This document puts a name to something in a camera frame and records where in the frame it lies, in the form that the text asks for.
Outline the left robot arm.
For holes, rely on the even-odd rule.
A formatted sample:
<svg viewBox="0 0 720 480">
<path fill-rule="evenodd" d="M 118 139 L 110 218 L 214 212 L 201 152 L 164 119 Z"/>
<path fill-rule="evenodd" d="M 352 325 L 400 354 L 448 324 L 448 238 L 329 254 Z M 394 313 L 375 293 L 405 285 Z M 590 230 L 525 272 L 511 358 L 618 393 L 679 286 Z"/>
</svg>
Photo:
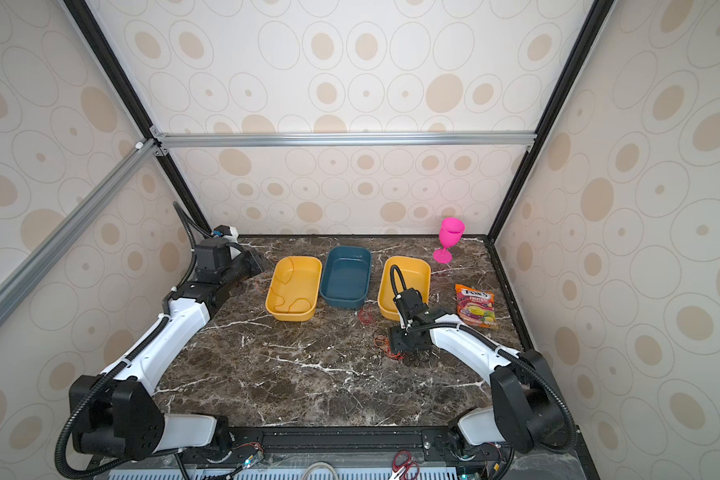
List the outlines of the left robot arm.
<svg viewBox="0 0 720 480">
<path fill-rule="evenodd" d="M 232 453 L 225 416 L 168 414 L 153 395 L 184 346 L 267 261 L 242 247 L 232 228 L 202 228 L 181 207 L 175 211 L 189 239 L 189 267 L 137 343 L 101 373 L 82 375 L 71 385 L 70 416 L 54 450 L 55 468 L 67 479 L 93 478 L 128 462 L 186 450 L 199 451 L 211 463 Z"/>
</svg>

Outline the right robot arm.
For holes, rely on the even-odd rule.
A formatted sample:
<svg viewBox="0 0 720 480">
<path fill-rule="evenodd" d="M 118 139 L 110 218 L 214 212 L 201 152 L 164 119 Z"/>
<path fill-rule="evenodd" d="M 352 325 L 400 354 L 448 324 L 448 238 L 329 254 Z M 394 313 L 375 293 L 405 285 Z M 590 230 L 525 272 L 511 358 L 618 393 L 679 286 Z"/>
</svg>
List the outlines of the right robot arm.
<svg viewBox="0 0 720 480">
<path fill-rule="evenodd" d="M 399 324 L 389 329 L 390 350 L 399 354 L 436 347 L 490 386 L 490 407 L 472 409 L 451 422 L 448 436 L 455 456 L 469 457 L 489 443 L 503 443 L 524 454 L 575 450 L 575 421 L 540 352 L 504 346 L 458 315 L 428 306 L 418 290 L 406 285 L 396 265 L 390 267 L 389 280 L 399 314 Z"/>
</svg>

